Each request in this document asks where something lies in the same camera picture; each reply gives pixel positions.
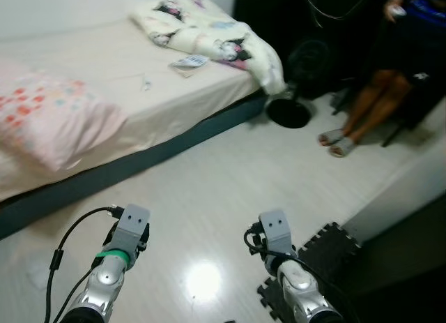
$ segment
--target person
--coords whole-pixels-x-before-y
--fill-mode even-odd
[[[406,15],[395,18],[390,7],[402,7]],[[384,14],[395,25],[377,59],[378,69],[359,92],[344,127],[318,136],[333,156],[347,156],[413,87],[446,67],[446,0],[389,0]]]

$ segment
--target crumpled blanket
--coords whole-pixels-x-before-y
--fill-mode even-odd
[[[248,70],[268,94],[285,89],[276,51],[209,0],[148,1],[131,18],[156,45]]]

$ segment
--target white wall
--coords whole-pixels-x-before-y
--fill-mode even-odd
[[[428,143],[420,156],[383,184],[382,191],[344,228],[359,242],[373,238],[446,191],[446,134]]]
[[[435,108],[424,118],[423,122],[415,129],[423,137],[432,137],[445,131],[446,126],[446,97],[444,97]]]
[[[145,0],[0,0],[0,38],[113,22]],[[231,13],[234,0],[212,0]]]

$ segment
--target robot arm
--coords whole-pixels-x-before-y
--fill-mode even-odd
[[[113,303],[139,252],[146,249],[149,211],[130,204],[96,255],[85,290],[73,301],[62,323],[108,323]]]
[[[291,231],[283,211],[262,213],[259,222],[254,223],[247,234],[253,235],[255,245],[247,242],[250,253],[260,253],[268,273],[277,276],[285,302],[293,309],[297,323],[344,322],[320,293],[315,277],[293,260],[298,255],[291,243]]]

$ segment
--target wire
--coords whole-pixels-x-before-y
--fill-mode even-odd
[[[51,315],[51,286],[53,284],[54,270],[49,271],[47,294],[45,300],[45,323],[49,322],[49,316]]]
[[[312,14],[312,19],[313,19],[314,25],[316,25],[316,27],[322,29],[323,27],[322,27],[322,24],[318,21],[316,11],[313,8],[310,8],[310,13]]]
[[[292,255],[287,255],[287,254],[281,253],[281,252],[265,250],[263,248],[259,248],[257,246],[252,245],[248,241],[248,235],[249,234],[251,234],[250,229],[248,229],[245,232],[245,234],[243,235],[243,240],[245,241],[245,244],[249,248],[251,248],[252,250],[254,250],[254,251],[258,252],[258,253],[264,253],[266,255],[272,255],[272,256],[275,256],[275,257],[278,257],[278,258],[282,258],[282,259],[285,259],[285,260],[293,260],[294,262],[297,262],[298,264],[303,266],[308,272],[313,274],[313,276],[316,279],[319,279],[320,281],[322,281],[323,284],[325,284],[329,288],[331,288],[334,291],[336,291],[336,293],[337,293],[338,297],[341,299],[345,309],[348,311],[348,314],[353,318],[353,321],[355,323],[360,323],[360,319],[357,316],[356,310],[353,308],[353,306],[352,306],[350,300],[348,299],[348,297],[344,294],[344,292],[339,287],[337,287],[336,285],[334,285],[330,281],[324,279],[317,271],[315,271],[311,266],[309,266],[306,262],[304,262],[303,260],[299,259],[298,257],[293,257]]]
[[[53,277],[54,272],[59,268],[59,265],[62,260],[62,254],[63,254],[63,245],[65,245],[65,242],[68,239],[68,236],[70,236],[71,232],[78,226],[79,223],[81,223],[85,218],[98,213],[99,211],[113,211],[114,208],[109,206],[103,206],[101,208],[94,209],[92,211],[89,211],[88,213],[82,215],[79,217],[76,222],[71,225],[70,229],[67,230],[65,235],[63,235],[61,242],[59,243],[59,246],[57,247],[57,250],[54,251],[53,255],[53,261],[51,263],[51,266],[49,267],[49,275],[48,275],[48,282],[47,282],[47,293],[46,293],[46,303],[45,303],[45,321],[44,323],[49,323],[49,319],[51,318],[51,287],[53,283]]]
[[[347,13],[343,14],[342,16],[333,16],[327,13],[324,13],[321,9],[319,9],[316,4],[312,0],[307,0],[307,3],[318,13],[321,15],[330,18],[332,20],[342,21],[345,20],[350,14],[354,13],[356,9],[358,9],[366,0],[359,0]]]
[[[76,292],[76,289],[80,286],[80,284],[83,283],[85,279],[87,279],[87,277],[90,275],[91,272],[92,272],[92,269],[89,269],[89,271],[86,272],[84,274],[84,276],[82,276],[82,278],[80,278],[79,281],[77,281],[77,284],[72,288],[71,292],[69,293],[69,295],[65,299],[65,302],[63,302],[62,308],[60,309],[60,311],[57,314],[56,318],[54,319],[53,323],[57,323],[59,318],[61,318],[61,315],[62,315],[63,311],[65,310],[68,302],[70,301],[72,295]]]

